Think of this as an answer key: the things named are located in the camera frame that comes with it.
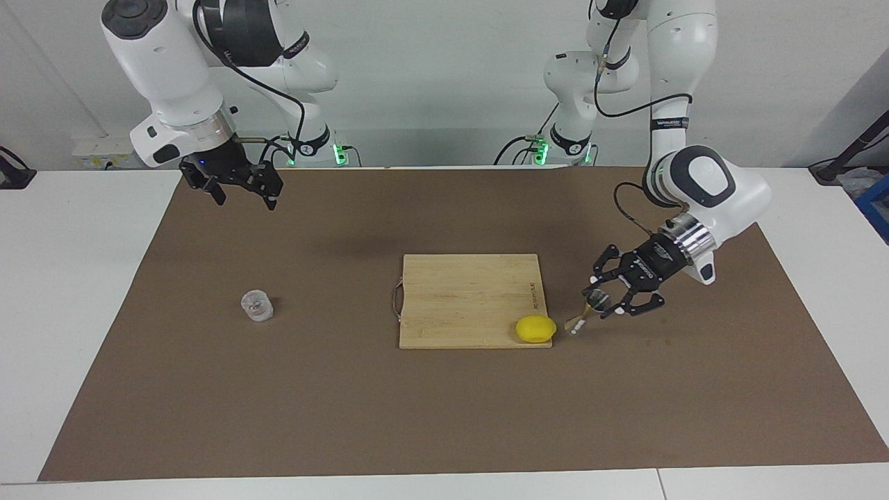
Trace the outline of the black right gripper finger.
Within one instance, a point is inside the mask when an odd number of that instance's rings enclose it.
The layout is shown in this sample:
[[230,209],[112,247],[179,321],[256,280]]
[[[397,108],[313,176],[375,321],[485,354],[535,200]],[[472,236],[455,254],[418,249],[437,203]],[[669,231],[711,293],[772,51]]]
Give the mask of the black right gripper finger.
[[263,199],[269,211],[275,210],[283,185],[272,162],[261,161],[251,167],[251,189]]
[[223,206],[226,195],[213,176],[203,174],[184,174],[184,179],[191,190],[202,191],[211,196],[217,206]]

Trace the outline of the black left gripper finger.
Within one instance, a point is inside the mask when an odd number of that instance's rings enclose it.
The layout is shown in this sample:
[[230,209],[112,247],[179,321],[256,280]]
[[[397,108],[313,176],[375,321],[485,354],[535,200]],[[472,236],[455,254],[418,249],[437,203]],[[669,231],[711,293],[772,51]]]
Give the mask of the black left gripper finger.
[[[598,285],[609,281],[620,281],[625,287],[631,287],[631,282],[624,275],[629,271],[629,256],[632,254],[632,252],[620,252],[615,244],[610,244],[594,262],[590,284],[598,287]],[[617,262],[616,265],[613,268],[604,269],[607,263],[612,260]]]
[[633,285],[626,292],[613,299],[613,304],[601,313],[601,319],[605,320],[614,315],[629,315],[636,317],[648,311],[663,307],[665,300],[657,287],[638,287]]

